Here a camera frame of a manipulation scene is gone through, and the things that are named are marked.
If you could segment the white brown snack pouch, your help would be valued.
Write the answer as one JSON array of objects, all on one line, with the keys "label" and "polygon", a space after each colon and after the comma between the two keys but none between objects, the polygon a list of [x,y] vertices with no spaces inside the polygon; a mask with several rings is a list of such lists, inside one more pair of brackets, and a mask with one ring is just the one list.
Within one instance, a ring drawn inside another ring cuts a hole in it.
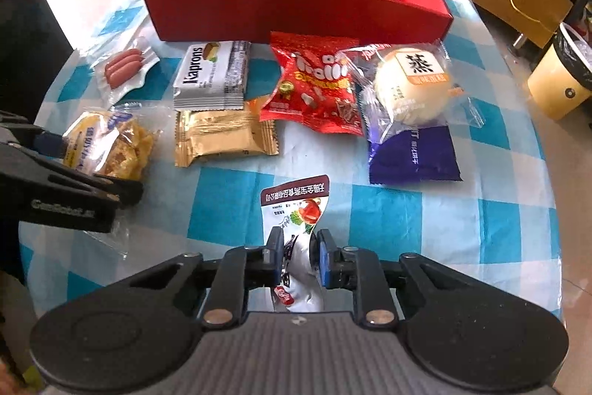
[{"label": "white brown snack pouch", "polygon": [[320,312],[323,294],[318,280],[314,231],[329,200],[326,174],[288,181],[262,190],[260,197],[264,234],[283,232],[283,260],[279,284],[271,290],[278,312]]}]

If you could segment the white Kaprons snack pack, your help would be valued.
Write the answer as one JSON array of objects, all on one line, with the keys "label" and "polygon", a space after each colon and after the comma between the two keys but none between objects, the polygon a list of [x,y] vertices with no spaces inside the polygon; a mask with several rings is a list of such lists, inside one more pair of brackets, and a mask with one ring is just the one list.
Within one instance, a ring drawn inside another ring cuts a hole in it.
[{"label": "white Kaprons snack pack", "polygon": [[251,43],[210,41],[189,46],[172,86],[177,111],[242,110]]}]

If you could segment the red candy snack bag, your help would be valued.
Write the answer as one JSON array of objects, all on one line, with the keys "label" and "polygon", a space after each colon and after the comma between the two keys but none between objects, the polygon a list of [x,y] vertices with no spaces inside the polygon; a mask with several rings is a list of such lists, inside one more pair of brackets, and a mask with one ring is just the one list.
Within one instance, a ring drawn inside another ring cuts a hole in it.
[{"label": "red candy snack bag", "polygon": [[362,120],[348,67],[337,58],[352,38],[273,32],[270,46],[281,75],[260,119],[286,120],[324,134],[362,136]]}]

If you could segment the dark chair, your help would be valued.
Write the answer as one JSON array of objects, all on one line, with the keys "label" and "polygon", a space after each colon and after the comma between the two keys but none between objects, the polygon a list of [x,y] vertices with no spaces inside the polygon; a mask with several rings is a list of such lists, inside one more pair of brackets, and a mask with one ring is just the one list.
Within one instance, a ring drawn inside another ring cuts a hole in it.
[{"label": "dark chair", "polygon": [[1,0],[1,109],[35,119],[73,48],[47,0]]}]

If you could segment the gold foil snack packet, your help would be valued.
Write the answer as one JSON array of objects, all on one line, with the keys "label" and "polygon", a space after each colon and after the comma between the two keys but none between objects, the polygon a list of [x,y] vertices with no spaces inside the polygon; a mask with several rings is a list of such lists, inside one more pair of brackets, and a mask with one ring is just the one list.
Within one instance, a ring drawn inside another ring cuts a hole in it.
[{"label": "gold foil snack packet", "polygon": [[280,153],[273,120],[260,119],[258,110],[190,111],[176,113],[175,166],[196,160]]}]

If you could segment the pink sausage vacuum pack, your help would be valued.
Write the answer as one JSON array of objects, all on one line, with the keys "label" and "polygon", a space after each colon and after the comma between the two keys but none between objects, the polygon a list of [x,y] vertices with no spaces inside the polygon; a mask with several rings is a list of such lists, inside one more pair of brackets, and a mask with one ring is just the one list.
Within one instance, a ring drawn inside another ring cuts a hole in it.
[{"label": "pink sausage vacuum pack", "polygon": [[102,103],[112,107],[131,91],[142,88],[149,70],[158,62],[158,54],[142,36],[121,47],[102,46],[90,63]]}]

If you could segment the yellow trash bin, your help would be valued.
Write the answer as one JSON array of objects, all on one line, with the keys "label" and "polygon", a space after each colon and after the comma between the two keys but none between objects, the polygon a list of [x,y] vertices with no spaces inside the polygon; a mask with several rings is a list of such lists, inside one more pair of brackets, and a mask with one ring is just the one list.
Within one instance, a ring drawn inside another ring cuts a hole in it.
[{"label": "yellow trash bin", "polygon": [[591,97],[591,46],[562,23],[527,87],[548,118],[562,119]]}]

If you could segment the blue white checkered tablecloth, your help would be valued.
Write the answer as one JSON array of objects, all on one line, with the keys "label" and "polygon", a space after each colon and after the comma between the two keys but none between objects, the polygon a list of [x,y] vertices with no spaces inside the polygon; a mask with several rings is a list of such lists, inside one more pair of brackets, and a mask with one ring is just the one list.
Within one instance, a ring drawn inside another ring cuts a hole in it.
[{"label": "blue white checkered tablecloth", "polygon": [[330,179],[320,225],[337,244],[370,249],[385,260],[420,252],[558,312],[558,215],[524,95],[472,1],[444,1],[454,17],[444,40],[451,72],[485,118],[483,127],[451,128],[460,181],[373,185],[363,138],[321,134],[294,122],[278,124],[276,156],[183,168],[174,161],[174,121],[167,119],[121,249],[84,232],[21,225],[21,256],[35,312],[183,252],[217,259],[235,245],[257,245],[263,238],[261,191],[319,174]]}]

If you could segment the purple snack packet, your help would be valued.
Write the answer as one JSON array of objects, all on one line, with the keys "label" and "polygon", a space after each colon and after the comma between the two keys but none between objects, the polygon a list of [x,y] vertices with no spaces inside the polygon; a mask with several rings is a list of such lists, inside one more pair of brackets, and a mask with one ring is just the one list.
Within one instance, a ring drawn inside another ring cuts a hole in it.
[{"label": "purple snack packet", "polygon": [[416,184],[422,181],[461,181],[448,126],[409,129],[382,143],[369,142],[371,184]]}]

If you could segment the steamed bun clear package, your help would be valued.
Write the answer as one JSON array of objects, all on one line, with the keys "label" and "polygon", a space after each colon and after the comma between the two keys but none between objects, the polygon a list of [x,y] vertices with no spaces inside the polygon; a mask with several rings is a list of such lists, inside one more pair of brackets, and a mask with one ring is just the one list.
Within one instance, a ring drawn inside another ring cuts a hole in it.
[{"label": "steamed bun clear package", "polygon": [[358,106],[372,143],[382,144],[406,130],[486,124],[454,77],[440,41],[369,44],[342,50],[337,59],[357,84]]}]

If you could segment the yellow chips clear bag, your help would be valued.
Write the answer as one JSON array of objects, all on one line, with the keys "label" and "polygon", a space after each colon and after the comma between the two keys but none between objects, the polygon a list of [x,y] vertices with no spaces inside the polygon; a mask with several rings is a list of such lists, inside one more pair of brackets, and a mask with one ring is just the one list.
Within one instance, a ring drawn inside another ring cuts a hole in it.
[{"label": "yellow chips clear bag", "polygon": [[89,109],[64,132],[62,163],[85,174],[139,181],[161,133],[138,108]]}]

